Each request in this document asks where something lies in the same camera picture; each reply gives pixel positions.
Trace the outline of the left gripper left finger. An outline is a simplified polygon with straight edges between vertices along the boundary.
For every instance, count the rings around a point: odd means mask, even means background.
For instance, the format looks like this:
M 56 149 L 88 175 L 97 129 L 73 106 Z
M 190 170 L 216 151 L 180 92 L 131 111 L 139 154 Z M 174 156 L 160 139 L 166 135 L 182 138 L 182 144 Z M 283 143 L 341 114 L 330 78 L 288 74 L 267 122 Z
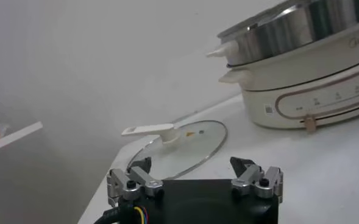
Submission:
M 160 200 L 164 195 L 163 181 L 150 176 L 152 160 L 148 156 L 131 162 L 125 171 L 110 169 L 107 173 L 107 195 L 110 206 L 120 200 L 137 201 L 141 197 Z

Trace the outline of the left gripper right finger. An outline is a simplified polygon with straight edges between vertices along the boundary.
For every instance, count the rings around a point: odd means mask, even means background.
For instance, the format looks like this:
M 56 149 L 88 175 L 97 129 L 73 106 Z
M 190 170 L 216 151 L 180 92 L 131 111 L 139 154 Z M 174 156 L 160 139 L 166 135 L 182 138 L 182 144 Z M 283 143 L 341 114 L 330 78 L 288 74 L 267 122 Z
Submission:
M 275 197 L 283 202 L 283 172 L 279 167 L 271 166 L 264 171 L 251 159 L 231 157 L 230 164 L 236 178 L 231 180 L 232 193 L 239 198 L 254 194 L 261 199 Z

